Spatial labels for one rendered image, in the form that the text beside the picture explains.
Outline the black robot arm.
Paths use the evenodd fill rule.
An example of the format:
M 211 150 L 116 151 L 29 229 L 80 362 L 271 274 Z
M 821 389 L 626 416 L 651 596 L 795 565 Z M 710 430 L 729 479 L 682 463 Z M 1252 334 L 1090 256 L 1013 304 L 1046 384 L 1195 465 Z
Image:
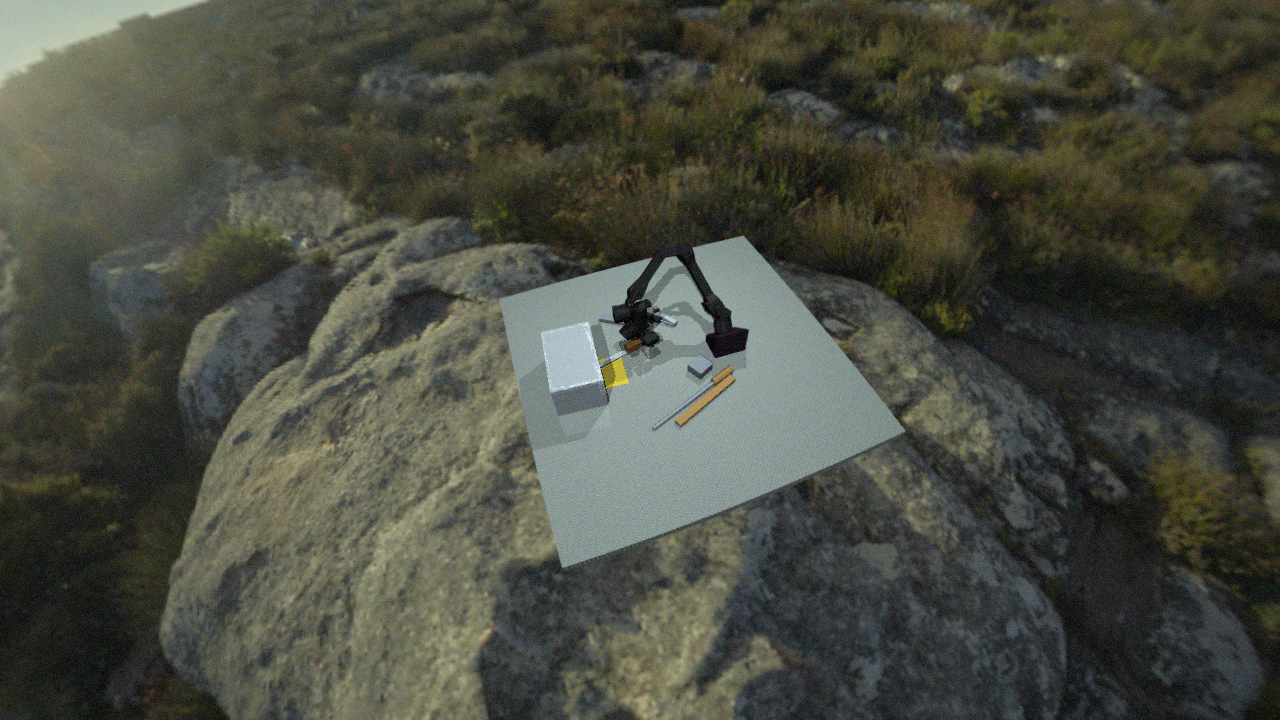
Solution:
M 701 293 L 703 302 L 700 304 L 704 307 L 704 311 L 709 313 L 710 316 L 714 318 L 714 333 L 723 334 L 730 331 L 735 331 L 731 320 L 732 313 L 724 307 L 721 299 L 712 292 L 710 286 L 707 283 L 705 277 L 701 274 L 701 270 L 695 261 L 691 243 L 684 241 L 668 249 L 659 249 L 654 258 L 652 258 L 646 269 L 643 272 L 643 275 L 640 275 L 639 279 L 628 287 L 625 304 L 612 306 L 614 324 L 620 322 L 628 322 L 620 329 L 620 334 L 622 334 L 625 340 L 634 340 L 637 336 L 636 333 L 640 333 L 637 325 L 631 323 L 630 318 L 634 316 L 635 320 L 644 320 L 646 318 L 646 307 L 652 307 L 652 302 L 648 299 L 637 302 L 635 301 L 643 299 L 652 277 L 657 273 L 664 259 L 671 256 L 678 258 L 678 261 L 684 263 L 689 274 L 692 277 L 694 283 Z

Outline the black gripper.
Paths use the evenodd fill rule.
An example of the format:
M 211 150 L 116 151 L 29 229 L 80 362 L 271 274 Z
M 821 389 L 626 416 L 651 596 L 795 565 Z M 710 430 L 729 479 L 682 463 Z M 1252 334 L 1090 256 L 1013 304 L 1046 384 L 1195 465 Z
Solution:
M 643 342 L 643 345 L 650 347 L 652 345 L 659 342 L 660 337 L 654 331 L 646 329 L 650 327 L 646 323 L 648 320 L 650 320 L 649 316 L 646 316 L 644 320 L 635 320 L 634 316 L 631 316 L 630 320 L 631 323 L 637 325 L 640 333 L 636 333 L 637 334 L 636 337 Z

